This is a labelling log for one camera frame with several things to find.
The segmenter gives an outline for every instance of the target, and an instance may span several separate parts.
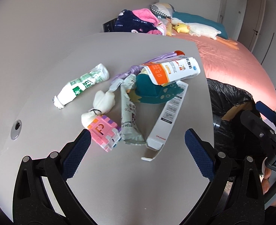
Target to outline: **white cardboard box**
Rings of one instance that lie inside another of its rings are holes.
[[[142,160],[153,160],[161,151],[169,137],[188,89],[187,83],[179,81],[177,84],[183,89],[183,92],[166,102],[152,132],[146,140],[148,150],[146,150],[145,157],[141,158]]]

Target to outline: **orange and white carton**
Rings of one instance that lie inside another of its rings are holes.
[[[185,55],[145,63],[142,66],[147,71],[152,83],[161,86],[193,78],[201,72],[197,61]]]

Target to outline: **gray snack packet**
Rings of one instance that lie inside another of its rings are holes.
[[[128,96],[135,87],[136,75],[131,74],[120,85],[121,92],[121,138],[129,145],[144,145],[142,134],[136,126],[136,106]]]

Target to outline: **metal screw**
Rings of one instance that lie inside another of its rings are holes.
[[[26,156],[26,157],[24,157],[22,160],[23,160],[23,162],[27,162],[27,161],[29,160],[29,157]]]
[[[248,160],[249,162],[252,162],[252,161],[253,161],[253,158],[252,158],[252,157],[247,157],[247,160]]]
[[[57,156],[58,156],[58,153],[57,152],[52,152],[52,153],[50,153],[50,158],[56,158]]]
[[[219,152],[219,153],[218,153],[218,156],[219,156],[220,158],[225,158],[225,157],[226,157],[226,154],[223,153],[223,152]]]

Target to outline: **pink toy block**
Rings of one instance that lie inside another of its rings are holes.
[[[112,150],[120,141],[121,128],[106,115],[97,116],[88,126],[92,139],[106,152]]]

